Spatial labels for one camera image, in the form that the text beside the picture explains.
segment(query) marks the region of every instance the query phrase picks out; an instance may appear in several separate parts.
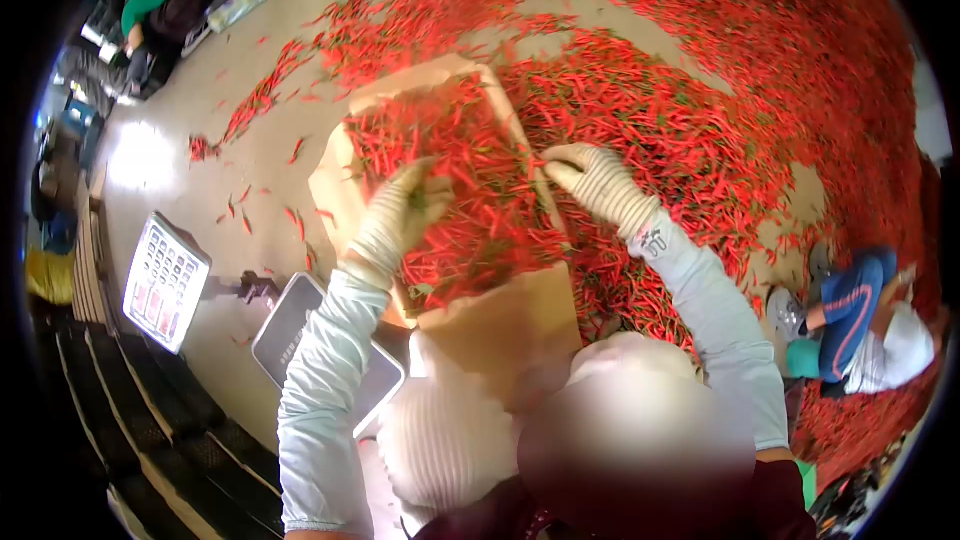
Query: yellow bag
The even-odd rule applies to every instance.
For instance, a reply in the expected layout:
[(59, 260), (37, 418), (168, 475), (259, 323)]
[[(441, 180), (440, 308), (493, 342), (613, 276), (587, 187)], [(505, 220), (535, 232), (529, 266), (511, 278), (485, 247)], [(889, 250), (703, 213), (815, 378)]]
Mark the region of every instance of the yellow bag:
[(75, 251), (56, 255), (27, 249), (27, 292), (57, 306), (73, 304), (73, 262)]

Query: concrete floor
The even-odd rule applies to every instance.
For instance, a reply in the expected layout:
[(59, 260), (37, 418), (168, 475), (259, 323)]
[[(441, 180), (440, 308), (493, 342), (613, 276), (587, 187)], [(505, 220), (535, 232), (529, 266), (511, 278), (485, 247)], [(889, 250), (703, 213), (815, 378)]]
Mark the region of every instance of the concrete floor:
[[(224, 33), (207, 38), (149, 101), (114, 109), (102, 137), (98, 167), (106, 168), (103, 200), (117, 292), (126, 283), (143, 224), (153, 210), (193, 234), (213, 259), (211, 275), (238, 279), (244, 270), (259, 272), (266, 267), (276, 272), (281, 287), (304, 269), (304, 247), (283, 213), (284, 207), (299, 210), (306, 222), (307, 241), (318, 255), (315, 271), (320, 279), (329, 275), (335, 255), (322, 222), (313, 214), (307, 178), (320, 162), (330, 132), (347, 113), (345, 102), (331, 101), (341, 90), (333, 84), (318, 84), (312, 91), (324, 102), (280, 104), (255, 119), (245, 136), (226, 146), (219, 161), (191, 165), (187, 142), (190, 134), (196, 133), (211, 141), (219, 139), (235, 106), (273, 70), (282, 46), (292, 38), (309, 39), (323, 30), (323, 23), (307, 30), (301, 25), (316, 19), (335, 1), (268, 0)], [(723, 80), (702, 73), (664, 30), (627, 8), (606, 0), (525, 0), (520, 8), (528, 13), (575, 13), (581, 26), (611, 28), (645, 53), (659, 54), (711, 87), (730, 91)], [(527, 53), (538, 54), (541, 49), (557, 54), (566, 41), (562, 36), (525, 40), (518, 47), (518, 56), (526, 58)], [(267, 39), (258, 43), (262, 37)], [(486, 30), (476, 32), (472, 39), (502, 40)], [(279, 91), (284, 97), (297, 88), (305, 93), (309, 84), (322, 76), (320, 65), (311, 61), (284, 81)], [(301, 136), (307, 139), (299, 159), (288, 165), (286, 160)], [(797, 217), (787, 224), (796, 225), (798, 218), (816, 221), (824, 211), (823, 188), (816, 172), (797, 166), (795, 176), (797, 191), (791, 192), (789, 204)], [(242, 206), (252, 235), (243, 231), (239, 219), (228, 216), (216, 224), (227, 210), (228, 196), (232, 194), (235, 201), (248, 184), (253, 190)], [(269, 188), (271, 194), (260, 194), (260, 188)], [(760, 232), (764, 244), (773, 248), (783, 230), (778, 228), (776, 213), (771, 215)], [(751, 260), (758, 281), (797, 288), (804, 279), (799, 270), (803, 260), (793, 252), (797, 254), (781, 258), (774, 271), (766, 267), (765, 256), (758, 252)], [(792, 271), (796, 271), (797, 281)], [(755, 292), (765, 294), (766, 287)], [(253, 337), (266, 316), (264, 308), (244, 306), (235, 298), (203, 301), (182, 353), (223, 410), (275, 451), (281, 392), (254, 361), (250, 346), (238, 346), (231, 340)]]

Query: person's right hand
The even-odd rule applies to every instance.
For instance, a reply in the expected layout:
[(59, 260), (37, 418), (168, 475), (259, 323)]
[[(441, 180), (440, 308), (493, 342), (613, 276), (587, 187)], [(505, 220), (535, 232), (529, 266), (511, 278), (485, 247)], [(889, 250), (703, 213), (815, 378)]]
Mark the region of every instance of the person's right hand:
[(630, 241), (660, 207), (660, 198), (644, 194), (618, 155), (585, 143), (543, 151), (543, 170), (558, 186), (596, 217), (620, 227)]
[(910, 266), (899, 271), (896, 276), (896, 280), (903, 286), (913, 284), (917, 280), (917, 263), (910, 263)]
[(373, 274), (364, 279), (384, 291), (390, 292), (403, 255), (423, 239), (427, 226), (437, 222), (453, 201), (449, 177), (428, 177), (436, 161), (428, 157), (405, 164), (384, 182), (366, 206), (360, 229), (348, 246)]

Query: arm sleeve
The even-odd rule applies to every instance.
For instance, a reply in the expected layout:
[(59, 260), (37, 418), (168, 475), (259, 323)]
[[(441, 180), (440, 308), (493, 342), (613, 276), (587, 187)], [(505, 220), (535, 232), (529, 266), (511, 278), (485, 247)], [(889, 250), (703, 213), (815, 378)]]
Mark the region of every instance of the arm sleeve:
[(277, 415), (283, 524), (374, 537), (354, 443), (354, 393), (367, 369), (386, 292), (335, 270), (307, 316)]
[(729, 404), (748, 407), (756, 450), (787, 448), (784, 380), (773, 344), (720, 258), (690, 241), (663, 209), (628, 242), (628, 249), (673, 294), (674, 308), (693, 335), (706, 384)]

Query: maroon shirt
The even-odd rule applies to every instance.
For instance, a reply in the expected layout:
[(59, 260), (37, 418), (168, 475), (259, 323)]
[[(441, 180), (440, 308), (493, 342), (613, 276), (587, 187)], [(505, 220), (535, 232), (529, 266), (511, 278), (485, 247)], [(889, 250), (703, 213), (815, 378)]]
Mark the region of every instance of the maroon shirt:
[[(757, 461), (741, 510), (742, 514), (731, 522), (696, 537), (816, 538), (813, 518), (805, 509), (803, 479), (793, 461)], [(696, 505), (690, 505), (689, 514), (697, 516)], [(429, 522), (414, 540), (528, 540), (536, 538), (553, 521), (548, 512), (538, 509), (523, 479), (515, 475), (500, 482), (474, 504)], [(623, 536), (623, 540), (650, 537), (648, 527), (637, 513), (623, 513), (619, 528), (635, 530), (634, 535)]]

